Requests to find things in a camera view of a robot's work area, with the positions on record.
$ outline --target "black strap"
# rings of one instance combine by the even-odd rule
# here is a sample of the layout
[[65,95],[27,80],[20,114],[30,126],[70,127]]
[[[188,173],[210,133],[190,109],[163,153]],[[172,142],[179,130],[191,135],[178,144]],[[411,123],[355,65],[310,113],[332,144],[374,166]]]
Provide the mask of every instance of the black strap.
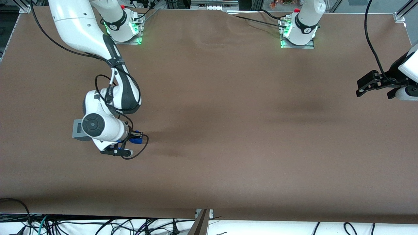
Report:
[[296,22],[296,26],[301,29],[301,31],[302,31],[303,34],[309,34],[309,33],[311,33],[316,28],[316,26],[318,25],[318,24],[315,24],[314,26],[304,25],[299,20],[299,13],[295,17],[295,22]]
[[122,10],[122,12],[123,12],[122,18],[120,20],[116,21],[116,22],[112,22],[111,23],[111,22],[107,22],[107,21],[105,21],[103,19],[103,21],[106,23],[106,25],[108,26],[108,28],[110,28],[113,31],[119,30],[119,27],[125,23],[126,18],[127,18],[126,17],[126,12],[124,10]]

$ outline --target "gray box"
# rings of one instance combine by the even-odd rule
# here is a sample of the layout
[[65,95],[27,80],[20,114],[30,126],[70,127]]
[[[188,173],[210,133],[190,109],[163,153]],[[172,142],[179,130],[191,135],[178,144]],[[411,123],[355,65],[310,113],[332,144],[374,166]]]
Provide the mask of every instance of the gray box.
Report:
[[75,119],[73,124],[73,138],[79,141],[89,141],[92,140],[90,136],[88,136],[81,126],[82,119]]

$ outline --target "metal bracket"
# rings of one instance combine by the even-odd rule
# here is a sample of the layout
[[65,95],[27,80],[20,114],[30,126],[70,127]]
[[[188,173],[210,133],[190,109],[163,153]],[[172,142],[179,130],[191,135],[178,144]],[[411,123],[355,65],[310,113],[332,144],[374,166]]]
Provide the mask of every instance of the metal bracket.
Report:
[[19,10],[20,14],[27,14],[31,12],[31,5],[26,5],[26,7],[23,7],[23,8],[19,6],[19,8],[20,8]]
[[[197,218],[200,214],[202,209],[196,209],[196,212],[194,213],[194,217]],[[213,209],[209,209],[209,219],[213,219]]]
[[393,13],[393,19],[395,20],[395,23],[403,23],[405,22],[405,17],[398,18],[398,13]]
[[197,219],[194,221],[187,235],[207,235],[209,219],[213,218],[213,210],[196,209],[195,215],[197,215]]

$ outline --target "black cable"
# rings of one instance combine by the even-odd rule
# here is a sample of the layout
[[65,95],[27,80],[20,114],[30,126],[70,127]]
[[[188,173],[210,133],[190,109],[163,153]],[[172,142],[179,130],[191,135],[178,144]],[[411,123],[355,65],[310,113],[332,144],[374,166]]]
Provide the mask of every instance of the black cable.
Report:
[[31,234],[31,227],[32,227],[32,222],[31,222],[31,213],[29,212],[28,207],[26,206],[25,203],[23,203],[23,201],[15,199],[15,198],[0,198],[0,201],[13,201],[13,202],[18,202],[20,203],[26,210],[26,213],[28,214],[28,224],[29,224],[29,234]]
[[147,138],[147,142],[145,142],[145,145],[144,145],[144,147],[141,149],[141,151],[139,151],[137,154],[135,154],[134,156],[132,156],[132,157],[129,157],[129,158],[126,158],[126,157],[124,157],[124,156],[122,156],[122,158],[123,159],[125,159],[125,160],[131,160],[131,159],[134,159],[134,158],[136,158],[138,155],[140,155],[144,150],[145,150],[145,148],[147,147],[147,145],[148,145],[148,141],[150,140],[150,138],[148,137],[148,135],[146,135],[146,134],[142,134],[142,136],[145,136],[146,138]]
[[371,235],[373,235],[373,233],[375,232],[375,226],[376,226],[376,223],[373,223],[373,225],[372,225],[372,232],[370,233]]
[[32,3],[32,1],[30,1],[30,5],[31,5],[31,9],[32,9],[32,15],[33,15],[33,18],[35,19],[35,22],[36,22],[36,24],[38,25],[38,27],[39,27],[39,29],[42,31],[42,33],[50,40],[50,41],[52,41],[55,45],[57,45],[57,46],[59,46],[60,48],[62,48],[62,49],[64,49],[64,50],[66,50],[66,51],[68,51],[68,52],[71,52],[71,53],[73,53],[73,54],[76,54],[76,55],[79,55],[79,56],[85,56],[85,57],[90,57],[90,58],[95,58],[95,59],[98,59],[98,60],[101,60],[101,61],[105,61],[105,62],[107,62],[107,60],[105,60],[104,58],[102,58],[102,57],[99,57],[99,56],[94,56],[94,55],[86,55],[86,54],[83,54],[83,53],[79,53],[79,52],[76,52],[76,51],[72,51],[72,50],[70,50],[70,49],[67,49],[67,48],[65,48],[64,46],[62,46],[61,44],[59,44],[59,43],[57,43],[55,40],[53,40],[44,30],[43,30],[43,28],[42,28],[42,26],[40,25],[40,23],[39,23],[39,21],[38,21],[38,18],[36,17],[36,14],[35,14],[35,11],[34,11],[34,9],[33,9],[33,3]]
[[144,17],[151,9],[153,9],[154,7],[150,7],[143,15],[141,15],[140,17],[138,17],[138,18],[134,18],[133,20],[139,20],[139,19],[141,19],[142,17]]
[[316,234],[316,230],[318,229],[319,223],[321,223],[320,221],[316,224],[315,229],[313,230],[312,235]]
[[177,228],[176,220],[173,219],[173,232],[172,232],[172,235],[178,235],[179,233],[180,233],[180,231]]
[[140,233],[144,232],[145,228],[150,226],[155,221],[157,221],[157,219],[147,219],[145,223],[138,229],[135,235],[139,235]]
[[260,21],[260,20],[254,20],[254,19],[250,19],[250,18],[247,18],[247,17],[239,16],[239,15],[233,15],[233,16],[241,18],[241,19],[251,20],[251,21],[254,21],[254,22],[258,22],[258,23],[263,23],[263,24],[266,24],[266,25],[276,26],[276,27],[279,27],[279,28],[286,28],[286,26],[283,26],[283,25],[272,24],[272,23],[268,23],[268,22],[264,22],[264,21]]
[[122,224],[116,226],[115,228],[112,228],[112,232],[110,233],[110,235],[113,235],[118,229],[120,229],[124,224],[126,224],[127,222],[129,222],[131,219],[126,220],[125,222],[123,222]]
[[[179,221],[176,221],[176,223],[181,223],[181,222],[191,222],[191,221],[195,221],[195,220],[179,220]],[[161,225],[161,226],[158,226],[158,227],[156,227],[156,228],[153,228],[153,229],[151,229],[151,230],[150,230],[150,233],[151,233],[151,232],[154,232],[155,230],[162,229],[163,227],[165,227],[165,226],[167,226],[167,225],[172,225],[172,224],[173,224],[173,222],[168,223],[168,224],[164,224],[164,225]]]
[[112,221],[113,220],[108,220],[106,223],[102,224],[94,235],[97,235],[100,232],[100,230],[102,230],[106,225],[109,225]]
[[347,231],[347,225],[350,225],[350,227],[353,229],[353,231],[354,231],[354,234],[355,235],[357,235],[357,231],[354,229],[354,227],[353,227],[353,225],[352,224],[350,224],[350,223],[348,223],[348,222],[345,222],[344,223],[344,230],[345,230],[345,232],[348,234],[348,235],[352,235],[351,233],[349,233],[348,231]]
[[366,12],[364,13],[364,34],[366,35],[367,44],[369,45],[370,50],[372,50],[372,53],[373,53],[373,55],[375,56],[375,59],[376,59],[377,65],[379,66],[380,73],[383,75],[383,77],[384,77],[384,78],[385,78],[385,79],[386,79],[389,83],[391,83],[391,84],[395,85],[395,84],[397,84],[397,82],[394,82],[394,81],[390,80],[390,79],[386,76],[385,71],[383,70],[382,64],[380,63],[379,57],[377,56],[377,53],[376,53],[375,49],[373,48],[372,43],[370,42],[369,32],[367,31],[367,17],[368,17],[368,15],[369,15],[369,9],[370,9],[370,6],[371,6],[371,4],[372,4],[372,1],[373,1],[373,0],[370,0],[370,1],[369,1],[369,4],[367,4]]
[[272,15],[272,14],[270,14],[270,12],[268,12],[268,11],[266,11],[266,10],[264,10],[264,9],[260,9],[259,11],[262,11],[262,12],[264,12],[264,13],[266,13],[268,16],[270,16],[271,18],[273,18],[273,19],[276,19],[276,20],[280,20],[280,18],[282,18],[282,17],[284,17],[284,16],[281,16],[281,17],[276,17],[276,16],[274,16],[274,15]]

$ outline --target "wire bundle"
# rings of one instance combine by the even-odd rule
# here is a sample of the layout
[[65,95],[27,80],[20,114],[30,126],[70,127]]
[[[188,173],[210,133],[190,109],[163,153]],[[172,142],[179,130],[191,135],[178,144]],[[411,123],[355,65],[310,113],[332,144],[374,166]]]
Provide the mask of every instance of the wire bundle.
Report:
[[99,234],[99,232],[106,226],[110,225],[112,226],[112,230],[110,235],[113,235],[117,230],[119,229],[125,229],[131,232],[133,235],[139,235],[142,232],[145,232],[145,234],[150,234],[156,230],[167,230],[165,226],[173,225],[173,231],[169,231],[174,235],[178,234],[176,223],[181,222],[190,222],[194,220],[179,220],[176,221],[173,219],[173,222],[163,224],[161,226],[158,226],[156,228],[149,228],[151,224],[153,224],[158,219],[156,218],[148,218],[146,219],[145,223],[142,224],[139,228],[134,228],[132,220],[134,218],[127,218],[125,222],[123,223],[116,223],[115,220],[119,220],[120,217],[114,217],[106,222],[73,222],[73,221],[61,221],[54,219],[53,216],[50,215],[40,215],[40,214],[31,214],[29,212],[28,207],[23,203],[22,201],[14,198],[1,198],[0,202],[4,201],[11,201],[11,202],[17,202],[21,204],[25,210],[26,214],[0,214],[0,222],[21,222],[23,224],[23,228],[20,230],[21,233],[25,231],[26,228],[29,228],[29,234],[31,234],[32,229],[35,230],[35,232],[38,235],[69,235],[67,232],[64,231],[60,227],[62,224],[76,224],[76,225],[101,225],[101,227],[97,230],[95,235]]

